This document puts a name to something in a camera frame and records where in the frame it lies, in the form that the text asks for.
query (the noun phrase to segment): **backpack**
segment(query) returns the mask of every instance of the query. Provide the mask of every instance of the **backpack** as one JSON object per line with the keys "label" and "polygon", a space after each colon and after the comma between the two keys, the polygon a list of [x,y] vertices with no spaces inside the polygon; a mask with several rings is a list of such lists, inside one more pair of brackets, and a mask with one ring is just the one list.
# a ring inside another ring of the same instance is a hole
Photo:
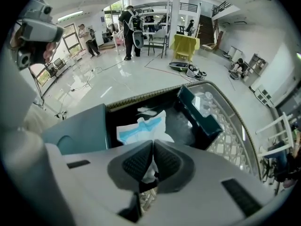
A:
{"label": "backpack", "polygon": [[128,28],[132,31],[142,30],[143,20],[140,18],[139,14],[137,12],[134,14],[131,10],[128,10],[128,12],[132,15],[128,23],[125,21],[125,23],[128,25]]}
{"label": "backpack", "polygon": [[95,38],[95,32],[92,28],[88,28],[89,31],[90,31],[90,35],[91,35],[91,38],[94,39]]}

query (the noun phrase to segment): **black railing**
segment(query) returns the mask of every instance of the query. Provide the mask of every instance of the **black railing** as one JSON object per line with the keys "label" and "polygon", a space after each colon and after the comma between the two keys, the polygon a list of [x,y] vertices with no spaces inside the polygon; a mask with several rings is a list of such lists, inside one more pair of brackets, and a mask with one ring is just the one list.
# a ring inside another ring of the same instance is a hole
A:
{"label": "black railing", "polygon": [[222,12],[223,10],[225,10],[226,8],[228,8],[230,6],[232,6],[231,3],[224,1],[221,5],[219,5],[218,7],[213,9],[212,16],[217,15],[218,13]]}
{"label": "black railing", "polygon": [[197,12],[198,6],[191,3],[180,2],[180,10],[186,10],[190,12]]}

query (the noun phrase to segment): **black chair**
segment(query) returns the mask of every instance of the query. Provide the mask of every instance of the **black chair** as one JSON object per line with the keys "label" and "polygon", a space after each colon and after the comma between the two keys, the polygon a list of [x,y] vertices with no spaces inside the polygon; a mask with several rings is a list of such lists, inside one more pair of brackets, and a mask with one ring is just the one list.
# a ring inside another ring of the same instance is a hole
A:
{"label": "black chair", "polygon": [[66,62],[63,62],[60,58],[53,62],[58,70],[63,68],[66,65]]}
{"label": "black chair", "polygon": [[55,76],[55,82],[58,78],[61,78],[63,75],[63,73],[61,73],[59,76],[56,75],[58,70],[54,68],[53,63],[46,64],[46,70],[48,71],[51,78]]}

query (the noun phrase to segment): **white pillar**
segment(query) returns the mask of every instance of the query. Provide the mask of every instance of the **white pillar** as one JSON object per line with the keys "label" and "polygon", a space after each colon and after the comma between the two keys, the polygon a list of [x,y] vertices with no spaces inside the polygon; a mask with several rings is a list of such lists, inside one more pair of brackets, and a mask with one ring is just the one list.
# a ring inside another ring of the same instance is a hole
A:
{"label": "white pillar", "polygon": [[177,32],[179,9],[180,9],[180,0],[173,0],[173,8],[172,8],[172,13],[171,13],[170,35],[169,35],[169,46],[171,46],[174,35]]}
{"label": "white pillar", "polygon": [[187,25],[188,25],[188,15],[185,16],[185,25],[184,25],[185,28],[187,28]]}

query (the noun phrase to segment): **window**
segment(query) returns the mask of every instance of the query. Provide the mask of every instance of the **window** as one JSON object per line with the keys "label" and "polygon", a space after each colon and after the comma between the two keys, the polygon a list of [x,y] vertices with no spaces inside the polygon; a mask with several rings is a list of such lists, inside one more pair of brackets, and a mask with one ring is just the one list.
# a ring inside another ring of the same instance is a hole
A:
{"label": "window", "polygon": [[115,2],[111,5],[112,11],[121,11],[122,9],[122,0]]}
{"label": "window", "polygon": [[33,72],[33,75],[37,78],[41,86],[43,86],[50,79],[50,74],[43,64],[32,65],[30,70]]}
{"label": "window", "polygon": [[105,17],[105,22],[107,24],[111,24],[112,23],[112,16],[111,16],[111,14],[105,14],[104,17]]}
{"label": "window", "polygon": [[103,9],[104,11],[111,11],[111,6],[107,6],[106,8]]}
{"label": "window", "polygon": [[126,10],[128,5],[130,5],[129,0],[123,0],[123,10]]}
{"label": "window", "polygon": [[46,69],[37,77],[37,80],[41,86],[43,86],[49,79],[50,74]]}
{"label": "window", "polygon": [[68,52],[72,55],[76,55],[82,50],[74,24],[65,27],[63,41],[68,49]]}

